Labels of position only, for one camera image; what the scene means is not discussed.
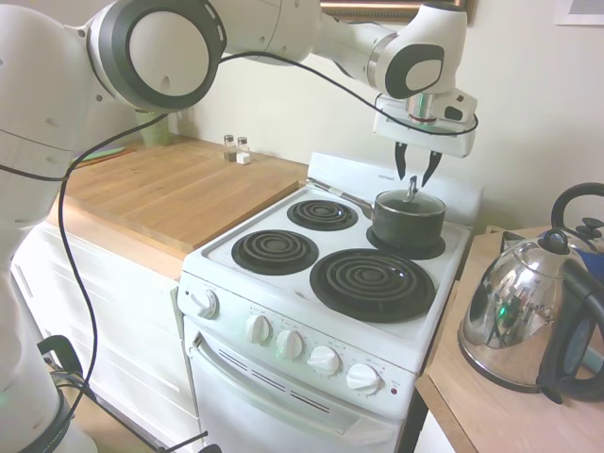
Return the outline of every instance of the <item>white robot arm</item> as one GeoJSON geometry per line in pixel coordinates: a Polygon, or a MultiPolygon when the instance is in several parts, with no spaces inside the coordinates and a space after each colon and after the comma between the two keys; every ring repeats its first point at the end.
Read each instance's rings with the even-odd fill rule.
{"type": "Polygon", "coordinates": [[[474,143],[477,101],[455,83],[466,28],[464,11],[437,2],[423,5],[394,32],[340,22],[323,14],[316,0],[130,0],[93,18],[89,49],[99,80],[114,98],[164,112],[198,102],[225,51],[330,59],[383,95],[377,107],[389,116],[378,114],[374,130],[397,142],[401,178],[408,144],[432,151],[425,184],[443,153],[463,158],[474,143]]]}
{"type": "Polygon", "coordinates": [[[378,107],[389,116],[377,116],[375,131],[398,142],[402,174],[407,143],[433,160],[471,149],[477,103],[455,84],[466,23],[447,4],[422,6],[394,32],[338,22],[319,0],[118,0],[69,27],[0,5],[0,450],[95,450],[73,426],[53,432],[64,425],[64,401],[9,283],[12,257],[48,215],[90,114],[115,101],[156,112],[191,107],[225,52],[274,64],[283,61],[267,54],[301,61],[314,53],[382,94],[378,107]]]}

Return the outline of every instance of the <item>oven vent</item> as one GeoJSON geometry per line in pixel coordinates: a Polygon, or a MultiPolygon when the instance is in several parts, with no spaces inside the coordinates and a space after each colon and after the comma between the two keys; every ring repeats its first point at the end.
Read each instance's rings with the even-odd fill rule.
{"type": "Polygon", "coordinates": [[[241,363],[240,361],[238,361],[237,359],[235,359],[233,356],[231,356],[227,352],[223,351],[222,349],[218,349],[218,355],[220,357],[222,357],[223,359],[225,359],[226,361],[230,361],[233,365],[240,367],[242,370],[247,371],[247,365],[245,365],[244,363],[241,363]]]}
{"type": "Polygon", "coordinates": [[[262,375],[257,371],[252,370],[252,376],[256,379],[260,379],[265,384],[275,387],[277,390],[280,390],[281,392],[285,392],[285,386],[279,384],[278,382],[274,382],[269,377],[266,377],[265,375],[262,375]]]}
{"type": "Polygon", "coordinates": [[[321,403],[317,403],[316,401],[313,401],[310,398],[306,398],[302,394],[298,394],[294,391],[292,391],[291,395],[298,401],[302,401],[303,403],[306,403],[309,406],[312,406],[315,409],[318,409],[319,411],[322,411],[324,413],[329,413],[329,408],[327,406],[322,405],[321,403]]]}

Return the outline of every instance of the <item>white cabinet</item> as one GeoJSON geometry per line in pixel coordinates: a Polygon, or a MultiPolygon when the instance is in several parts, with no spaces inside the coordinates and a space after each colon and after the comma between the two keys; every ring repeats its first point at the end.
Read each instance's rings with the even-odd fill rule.
{"type": "Polygon", "coordinates": [[[428,412],[415,446],[415,453],[455,453],[432,412],[428,412]]]}
{"type": "MultiPolygon", "coordinates": [[[[198,434],[177,283],[77,237],[70,236],[70,245],[98,325],[92,389],[166,445],[198,434]]],[[[38,226],[15,256],[12,273],[42,335],[69,338],[87,371],[90,315],[59,231],[38,226]]]]}

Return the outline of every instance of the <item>oven door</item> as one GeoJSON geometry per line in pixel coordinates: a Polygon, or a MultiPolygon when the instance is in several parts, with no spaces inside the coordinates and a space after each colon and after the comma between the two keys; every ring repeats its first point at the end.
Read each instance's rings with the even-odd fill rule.
{"type": "Polygon", "coordinates": [[[249,361],[206,333],[187,348],[201,428],[224,453],[395,451],[400,422],[249,361]]]}

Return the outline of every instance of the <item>kettle base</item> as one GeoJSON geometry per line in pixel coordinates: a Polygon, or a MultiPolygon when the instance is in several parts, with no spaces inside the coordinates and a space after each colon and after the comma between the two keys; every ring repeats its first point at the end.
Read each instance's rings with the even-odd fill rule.
{"type": "Polygon", "coordinates": [[[461,330],[458,330],[457,334],[458,344],[460,346],[461,354],[465,357],[467,362],[475,369],[481,376],[489,379],[492,383],[497,384],[500,387],[503,387],[508,390],[512,390],[514,392],[519,392],[521,394],[538,394],[540,393],[539,388],[535,386],[521,385],[513,382],[509,382],[497,375],[494,375],[489,370],[484,368],[480,363],[474,360],[472,355],[465,349],[463,346],[463,341],[461,339],[461,330]]]}

